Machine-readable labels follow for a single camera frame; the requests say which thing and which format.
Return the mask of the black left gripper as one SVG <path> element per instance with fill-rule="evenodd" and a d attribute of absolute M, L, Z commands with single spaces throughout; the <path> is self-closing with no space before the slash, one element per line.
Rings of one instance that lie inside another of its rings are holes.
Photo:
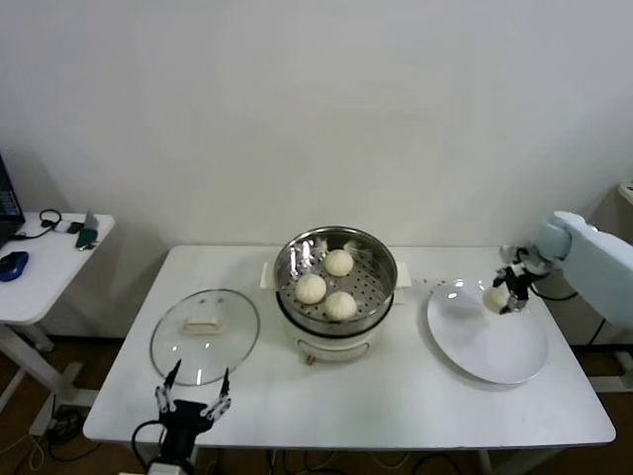
<path fill-rule="evenodd" d="M 160 423 L 166 429 L 165 438 L 159 450 L 159 460 L 163 463 L 189 463 L 196 438 L 211 428 L 210 421 L 218 421 L 230 408 L 229 370 L 226 369 L 218 397 L 207 407 L 206 404 L 185 400 L 173 401 L 171 389 L 174 385 L 181 360 L 165 377 L 163 384 L 154 390 Z"/>

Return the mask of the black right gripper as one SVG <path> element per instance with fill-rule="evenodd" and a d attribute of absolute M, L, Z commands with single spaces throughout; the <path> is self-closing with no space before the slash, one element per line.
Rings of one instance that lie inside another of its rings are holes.
<path fill-rule="evenodd" d="M 499 313 L 506 315 L 521 312 L 527 305 L 528 300 L 524 298 L 529 297 L 530 286 L 534 280 L 535 275 L 530 273 L 522 263 L 507 264 L 498 269 L 493 280 L 493 287 L 505 285 L 509 293 Z"/>

